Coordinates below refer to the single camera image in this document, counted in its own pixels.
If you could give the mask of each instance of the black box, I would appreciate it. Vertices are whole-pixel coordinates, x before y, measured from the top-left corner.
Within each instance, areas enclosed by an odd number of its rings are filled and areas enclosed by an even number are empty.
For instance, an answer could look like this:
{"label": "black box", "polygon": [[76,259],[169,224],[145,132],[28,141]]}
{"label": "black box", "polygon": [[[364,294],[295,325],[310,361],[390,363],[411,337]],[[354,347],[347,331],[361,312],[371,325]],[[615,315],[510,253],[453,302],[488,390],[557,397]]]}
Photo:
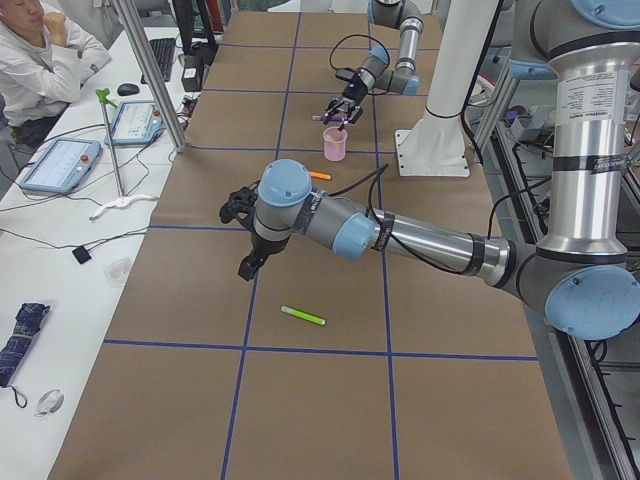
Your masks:
{"label": "black box", "polygon": [[185,92],[199,92],[202,89],[204,63],[198,55],[184,56],[184,70],[182,71],[182,87]]}

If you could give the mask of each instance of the plastic cup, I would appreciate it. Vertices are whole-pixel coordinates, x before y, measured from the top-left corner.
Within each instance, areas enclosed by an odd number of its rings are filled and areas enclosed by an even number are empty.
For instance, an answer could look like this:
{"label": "plastic cup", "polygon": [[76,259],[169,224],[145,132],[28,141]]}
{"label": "plastic cup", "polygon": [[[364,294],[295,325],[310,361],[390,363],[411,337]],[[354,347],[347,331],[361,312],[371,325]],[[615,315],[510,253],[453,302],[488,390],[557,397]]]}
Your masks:
{"label": "plastic cup", "polygon": [[322,132],[324,157],[331,162],[339,162],[347,153],[347,131],[329,127]]}

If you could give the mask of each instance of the light blue joint cap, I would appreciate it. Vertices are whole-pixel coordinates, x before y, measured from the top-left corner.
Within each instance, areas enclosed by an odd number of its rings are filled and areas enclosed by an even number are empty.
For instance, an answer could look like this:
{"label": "light blue joint cap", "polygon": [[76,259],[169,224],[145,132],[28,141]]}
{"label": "light blue joint cap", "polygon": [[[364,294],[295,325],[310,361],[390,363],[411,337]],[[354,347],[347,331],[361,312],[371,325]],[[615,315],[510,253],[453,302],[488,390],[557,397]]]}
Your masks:
{"label": "light blue joint cap", "polygon": [[571,0],[589,22],[611,30],[640,28],[638,0]]}
{"label": "light blue joint cap", "polygon": [[545,305],[558,330],[584,340],[604,340],[629,327],[640,314],[640,285],[615,265],[577,270],[555,286]]}
{"label": "light blue joint cap", "polygon": [[333,240],[331,250],[336,255],[355,260],[365,251],[375,230],[372,220],[362,213],[354,213],[342,224]]}
{"label": "light blue joint cap", "polygon": [[411,75],[411,78],[407,82],[407,85],[404,87],[403,95],[415,95],[418,93],[418,88],[420,87],[420,77],[418,75]]}
{"label": "light blue joint cap", "polygon": [[546,63],[522,62],[509,59],[511,76],[518,80],[552,80],[556,74]]}
{"label": "light blue joint cap", "polygon": [[375,23],[375,20],[373,18],[373,2],[375,0],[369,0],[369,3],[367,4],[367,18],[369,20],[369,23]]}
{"label": "light blue joint cap", "polygon": [[273,207],[290,207],[311,193],[311,175],[299,162],[283,158],[269,164],[258,185],[260,198]]}
{"label": "light blue joint cap", "polygon": [[378,57],[385,65],[389,65],[389,54],[382,45],[374,45],[370,50],[371,55]]}

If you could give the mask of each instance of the folded umbrella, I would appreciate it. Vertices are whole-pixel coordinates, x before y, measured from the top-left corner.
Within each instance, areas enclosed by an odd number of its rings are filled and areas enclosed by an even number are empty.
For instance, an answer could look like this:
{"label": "folded umbrella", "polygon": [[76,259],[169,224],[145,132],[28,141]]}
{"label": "folded umbrella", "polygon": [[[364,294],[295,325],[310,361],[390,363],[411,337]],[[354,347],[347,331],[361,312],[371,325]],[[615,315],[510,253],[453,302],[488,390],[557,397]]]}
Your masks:
{"label": "folded umbrella", "polygon": [[[41,303],[23,303],[16,315],[13,334],[7,341],[7,345],[0,351],[0,387],[13,389],[16,404],[20,408],[27,406],[27,398],[14,386],[9,385],[9,381],[27,353],[33,337],[40,331],[40,324],[49,309],[49,305]],[[23,402],[20,402],[18,395],[23,398]]]}

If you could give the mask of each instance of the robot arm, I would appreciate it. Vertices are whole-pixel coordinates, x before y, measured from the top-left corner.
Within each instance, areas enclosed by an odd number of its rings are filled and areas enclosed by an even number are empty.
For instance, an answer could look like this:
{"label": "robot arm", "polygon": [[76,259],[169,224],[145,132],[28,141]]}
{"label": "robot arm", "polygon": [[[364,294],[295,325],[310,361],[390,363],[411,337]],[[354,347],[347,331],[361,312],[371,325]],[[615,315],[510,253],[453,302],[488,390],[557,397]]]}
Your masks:
{"label": "robot arm", "polygon": [[395,70],[387,70],[389,53],[376,45],[358,68],[338,69],[336,77],[347,82],[339,98],[332,98],[322,116],[326,125],[340,118],[340,130],[356,123],[362,115],[360,104],[374,88],[388,92],[414,95],[420,84],[414,74],[418,42],[423,30],[420,10],[410,0],[370,0],[369,22],[400,31],[400,52]]}
{"label": "robot arm", "polygon": [[[625,93],[640,57],[640,11],[635,2],[620,0],[520,3],[532,7],[525,40],[546,52],[559,79],[549,229],[537,245],[455,232],[333,198],[312,188],[302,165],[279,160],[265,171],[257,194],[248,189],[240,208],[232,194],[221,209],[223,222],[238,218],[252,232],[254,248],[240,275],[253,278],[297,232],[350,259],[372,247],[480,276],[578,338],[605,339],[631,325],[640,313],[640,285],[624,269],[626,248],[615,224],[627,166]],[[599,6],[590,10],[591,3]],[[567,27],[574,23],[584,28]]]}
{"label": "robot arm", "polygon": [[289,237],[298,233],[350,260],[370,247],[426,260],[450,273],[478,276],[579,338],[617,335],[640,313],[640,286],[619,266],[547,259],[537,255],[533,245],[367,209],[313,188],[307,169],[294,160],[269,165],[257,189],[257,194],[252,188],[232,193],[220,211],[224,223],[247,214],[241,223],[251,232],[253,249],[238,271],[245,280],[253,279],[269,255],[284,250]]}

